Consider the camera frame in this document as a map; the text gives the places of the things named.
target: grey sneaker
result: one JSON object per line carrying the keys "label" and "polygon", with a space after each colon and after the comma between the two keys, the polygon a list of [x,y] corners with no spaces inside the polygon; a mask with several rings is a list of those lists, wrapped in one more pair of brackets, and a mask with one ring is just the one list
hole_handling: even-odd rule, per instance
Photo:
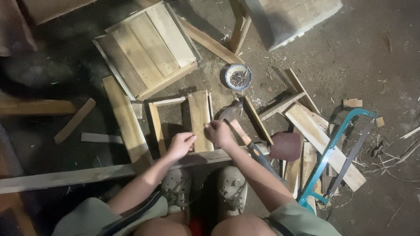
{"label": "grey sneaker", "polygon": [[168,201],[168,214],[185,210],[189,205],[191,176],[184,169],[170,170],[163,178],[162,193]]}
{"label": "grey sneaker", "polygon": [[245,177],[234,166],[224,167],[218,177],[219,217],[239,215],[244,212],[248,184]]}

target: shorts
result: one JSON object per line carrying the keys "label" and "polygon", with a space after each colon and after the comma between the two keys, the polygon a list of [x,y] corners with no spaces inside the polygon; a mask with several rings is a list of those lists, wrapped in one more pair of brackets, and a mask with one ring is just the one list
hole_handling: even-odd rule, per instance
{"label": "shorts", "polygon": [[[58,222],[52,236],[127,236],[139,228],[143,222],[167,215],[166,198],[157,196],[156,199],[154,205],[133,222],[118,228],[114,233],[104,234],[107,230],[109,231],[109,228],[118,227],[116,223],[123,219],[120,215],[112,213],[106,203],[97,198],[88,198]],[[284,228],[279,228],[279,226],[286,227],[297,236],[340,236],[330,223],[294,203],[279,207],[264,221],[279,236],[286,235]]]}

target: hammer head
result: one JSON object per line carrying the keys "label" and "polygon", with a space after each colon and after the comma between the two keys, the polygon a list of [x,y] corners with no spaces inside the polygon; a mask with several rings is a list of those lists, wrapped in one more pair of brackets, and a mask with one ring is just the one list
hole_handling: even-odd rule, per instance
{"label": "hammer head", "polygon": [[231,122],[236,119],[235,112],[243,107],[242,102],[240,101],[233,101],[231,106],[226,108],[219,116],[219,120],[222,121],[226,119],[228,122]]}

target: hammer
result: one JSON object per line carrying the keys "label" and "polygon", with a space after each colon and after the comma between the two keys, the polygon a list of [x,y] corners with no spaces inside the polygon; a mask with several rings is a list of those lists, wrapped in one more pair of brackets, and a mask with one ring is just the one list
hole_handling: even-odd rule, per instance
{"label": "hammer", "polygon": [[241,137],[242,141],[245,143],[249,152],[251,153],[251,157],[256,160],[260,165],[262,165],[265,169],[267,169],[270,173],[272,173],[277,179],[279,179],[284,185],[286,185],[286,181],[281,178],[274,170],[273,167],[270,165],[268,160],[265,158],[263,153],[260,149],[255,145],[255,143],[249,138],[249,136],[245,133],[242,127],[239,125],[238,120],[235,117],[235,112],[239,109],[243,108],[243,105],[240,101],[234,101],[232,106],[226,108],[219,117],[220,121],[226,119],[232,128],[236,131],[236,133]]}

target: knee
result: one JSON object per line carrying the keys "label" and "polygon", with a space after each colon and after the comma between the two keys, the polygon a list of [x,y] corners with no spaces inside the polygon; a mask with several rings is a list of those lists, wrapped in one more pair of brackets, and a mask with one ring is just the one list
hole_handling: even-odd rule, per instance
{"label": "knee", "polygon": [[164,218],[154,218],[142,224],[133,234],[133,236],[143,235],[190,236],[191,231],[185,225]]}
{"label": "knee", "polygon": [[212,236],[276,236],[270,227],[255,215],[241,214],[220,222],[213,229]]}

